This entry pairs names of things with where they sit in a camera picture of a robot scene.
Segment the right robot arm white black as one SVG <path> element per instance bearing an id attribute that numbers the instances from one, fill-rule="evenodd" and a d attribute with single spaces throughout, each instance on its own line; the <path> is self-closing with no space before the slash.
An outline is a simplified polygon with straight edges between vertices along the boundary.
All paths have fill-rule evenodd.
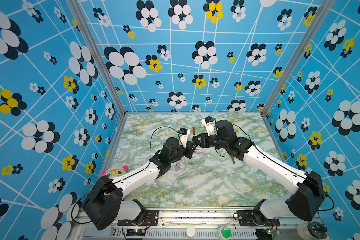
<path id="1" fill-rule="evenodd" d="M 295 216 L 306 222 L 313 220 L 325 200 L 319 174 L 295 169 L 260 149 L 249 138 L 238 137 L 234 125 L 227 120 L 215 124 L 203 120 L 202 124 L 206 133 L 193 137 L 199 147 L 224 149 L 231 157 L 258 168 L 289 191 L 284 197 L 257 203 L 252 211 L 257 225 L 285 216 Z"/>

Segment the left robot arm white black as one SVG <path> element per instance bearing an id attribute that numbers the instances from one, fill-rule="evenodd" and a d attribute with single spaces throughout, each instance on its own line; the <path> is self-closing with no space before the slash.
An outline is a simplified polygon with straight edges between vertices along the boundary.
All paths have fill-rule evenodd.
<path id="1" fill-rule="evenodd" d="M 142 223 L 146 208 L 136 199 L 124 201 L 124 198 L 145 183 L 165 175 L 182 157 L 191 159 L 196 148 L 194 142 L 188 141 L 183 146 L 177 138 L 168 138 L 163 148 L 142 167 L 120 177 L 98 179 L 83 202 L 83 210 L 99 231 L 114 221 Z"/>

